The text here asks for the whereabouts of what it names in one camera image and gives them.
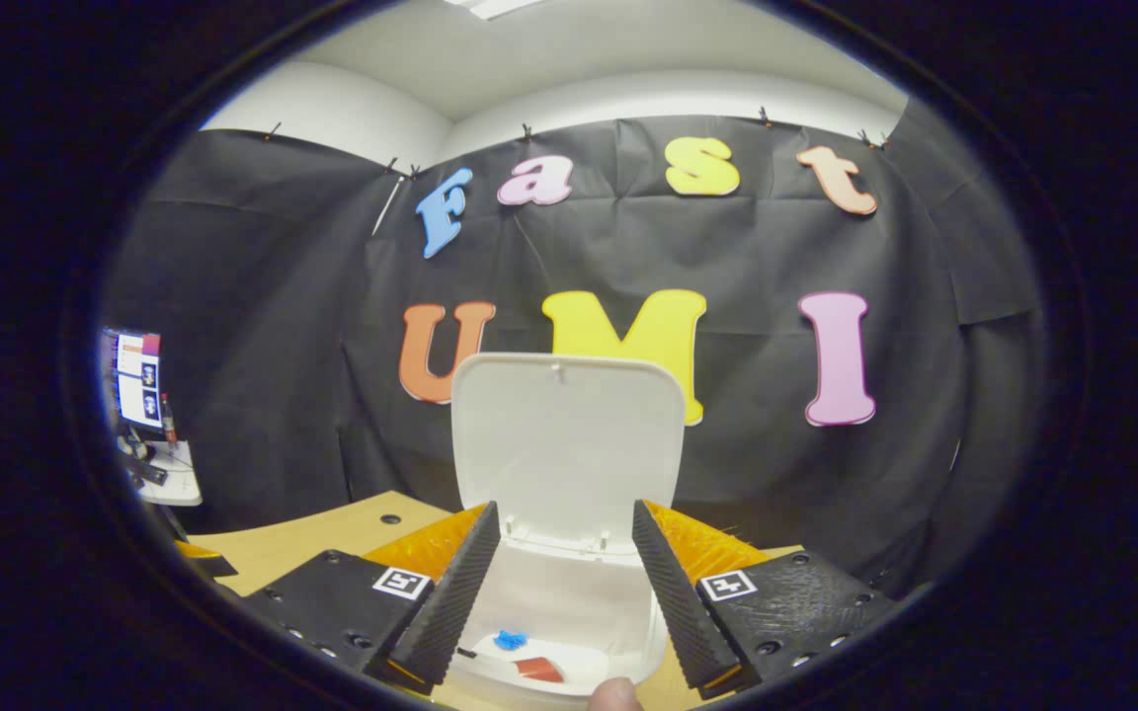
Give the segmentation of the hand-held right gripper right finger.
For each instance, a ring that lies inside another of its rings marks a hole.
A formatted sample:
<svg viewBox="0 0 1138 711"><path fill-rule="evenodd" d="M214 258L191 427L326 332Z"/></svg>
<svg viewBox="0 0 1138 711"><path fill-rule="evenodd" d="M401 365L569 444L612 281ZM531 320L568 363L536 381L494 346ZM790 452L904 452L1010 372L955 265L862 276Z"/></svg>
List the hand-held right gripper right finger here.
<svg viewBox="0 0 1138 711"><path fill-rule="evenodd" d="M899 607L822 555L768 554L651 501L633 504L630 537L700 697L790 683Z"/></svg>

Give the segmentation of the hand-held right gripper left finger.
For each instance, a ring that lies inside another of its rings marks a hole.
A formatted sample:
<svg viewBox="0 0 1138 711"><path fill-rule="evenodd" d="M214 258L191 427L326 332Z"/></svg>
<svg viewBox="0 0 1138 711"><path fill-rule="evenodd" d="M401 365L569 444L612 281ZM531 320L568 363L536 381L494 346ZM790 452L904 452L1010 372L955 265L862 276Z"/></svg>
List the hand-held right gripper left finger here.
<svg viewBox="0 0 1138 711"><path fill-rule="evenodd" d="M410 692L444 683L501 540L496 503L353 555L324 549L244 607L298 647Z"/></svg>

